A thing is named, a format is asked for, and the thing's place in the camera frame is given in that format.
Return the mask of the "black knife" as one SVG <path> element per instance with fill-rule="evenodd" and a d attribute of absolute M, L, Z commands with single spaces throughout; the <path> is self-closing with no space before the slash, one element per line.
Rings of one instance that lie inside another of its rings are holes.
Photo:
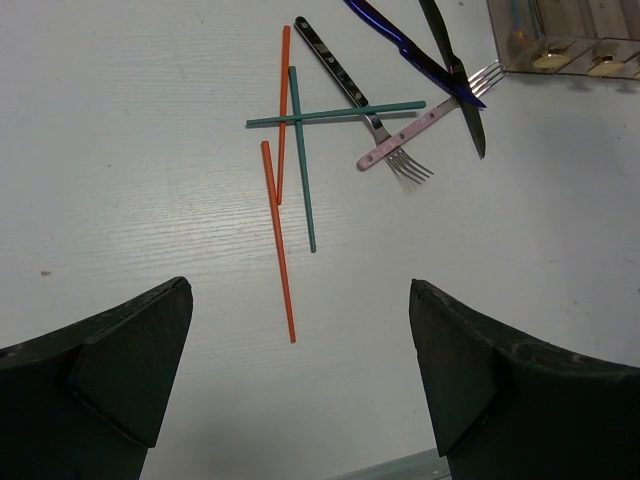
<path fill-rule="evenodd" d="M 436 2 L 434 0 L 420 0 L 419 3 L 430 26 L 446 69 L 469 90 L 470 84 L 464 65 L 462 60 L 457 57 L 453 51 L 446 24 Z M 486 138 L 479 109 L 477 106 L 467 102 L 461 102 L 460 107 L 478 155 L 483 159 L 486 154 Z"/>

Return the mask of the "teal chopstick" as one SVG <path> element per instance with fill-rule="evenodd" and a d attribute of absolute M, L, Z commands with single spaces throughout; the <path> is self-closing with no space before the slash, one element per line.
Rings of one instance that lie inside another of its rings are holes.
<path fill-rule="evenodd" d="M 297 70 L 295 66 L 289 67 L 288 75 L 289 75 L 290 95 L 291 95 L 293 114 L 299 115 L 301 114 L 301 105 L 300 105 L 300 96 L 299 96 L 298 76 L 297 76 Z M 302 194 L 303 194 L 307 231 L 308 231 L 308 238 L 309 238 L 309 248 L 311 253 L 315 253 L 317 251 L 317 244 L 316 244 L 311 192 L 310 192 L 309 176 L 308 176 L 308 169 L 307 169 L 306 146 L 305 146 L 305 138 L 304 138 L 302 121 L 296 120 L 294 122 L 294 128 L 295 128 L 295 135 L 296 135 L 296 145 L 297 145 L 299 169 L 300 169 L 300 176 L 301 176 Z"/>

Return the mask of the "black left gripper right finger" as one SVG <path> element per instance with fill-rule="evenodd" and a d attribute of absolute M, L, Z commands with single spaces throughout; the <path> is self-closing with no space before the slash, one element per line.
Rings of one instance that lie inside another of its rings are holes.
<path fill-rule="evenodd" d="M 639 371 L 579 354 L 411 284 L 438 454 L 455 479 L 635 479 Z"/>

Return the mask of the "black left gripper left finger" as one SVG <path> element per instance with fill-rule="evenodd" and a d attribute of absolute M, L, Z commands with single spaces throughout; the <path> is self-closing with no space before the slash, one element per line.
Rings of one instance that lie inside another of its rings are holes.
<path fill-rule="evenodd" d="M 137 479 L 193 313 L 184 277 L 1 351 L 4 479 Z"/>

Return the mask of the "long orange chopstick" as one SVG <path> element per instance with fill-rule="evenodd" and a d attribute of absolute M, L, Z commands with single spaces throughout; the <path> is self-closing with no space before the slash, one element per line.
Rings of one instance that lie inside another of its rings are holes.
<path fill-rule="evenodd" d="M 282 234 L 279 205 L 277 202 L 277 195 L 276 195 L 276 185 L 274 180 L 273 162 L 271 157 L 270 143 L 268 141 L 262 141 L 260 144 L 260 149 L 261 149 L 263 167 L 265 172 L 269 206 L 270 206 L 272 225 L 274 230 L 275 245 L 276 245 L 278 263 L 279 263 L 279 269 L 280 269 L 280 278 L 282 283 L 285 312 L 287 317 L 288 334 L 289 334 L 290 342 L 295 343 L 297 340 L 297 336 L 296 336 L 296 330 L 295 330 L 293 305 L 292 305 L 290 284 L 289 284 L 289 278 L 288 278 L 288 269 L 287 269 L 287 263 L 286 263 L 286 251 L 285 251 L 283 234 Z"/>

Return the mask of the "blue iridescent knife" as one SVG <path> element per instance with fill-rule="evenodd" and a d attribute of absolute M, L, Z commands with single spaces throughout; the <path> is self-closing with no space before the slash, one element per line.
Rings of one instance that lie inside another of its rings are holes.
<path fill-rule="evenodd" d="M 486 107 L 462 80 L 455 79 L 452 73 L 445 70 L 424 53 L 407 35 L 384 17 L 369 2 L 365 0 L 346 0 L 345 3 L 365 23 L 396 45 L 400 55 L 440 89 L 457 100 L 461 100 L 474 107 Z"/>

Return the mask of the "teal chopstick crossing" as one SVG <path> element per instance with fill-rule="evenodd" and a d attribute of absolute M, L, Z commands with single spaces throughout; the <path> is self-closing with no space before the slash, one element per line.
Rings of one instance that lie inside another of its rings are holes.
<path fill-rule="evenodd" d="M 307 113 L 298 113 L 285 116 L 266 117 L 247 120 L 245 125 L 247 128 L 255 128 L 269 126 L 280 123 L 296 122 L 304 120 L 332 119 L 340 117 L 378 114 L 378 113 L 396 113 L 404 111 L 414 111 L 424 109 L 427 106 L 425 101 L 401 102 L 382 105 L 368 105 L 365 107 L 353 107 L 338 110 L 326 110 Z"/>

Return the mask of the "iridescent long-handled spoon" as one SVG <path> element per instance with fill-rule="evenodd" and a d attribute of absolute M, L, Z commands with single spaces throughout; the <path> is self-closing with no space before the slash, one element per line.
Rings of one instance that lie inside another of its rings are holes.
<path fill-rule="evenodd" d="M 525 49 L 529 44 L 529 38 L 527 36 L 526 29 L 523 26 L 520 4 L 516 0 L 510 0 L 509 8 L 512 25 L 508 42 L 511 46 L 515 46 L 518 49 Z"/>

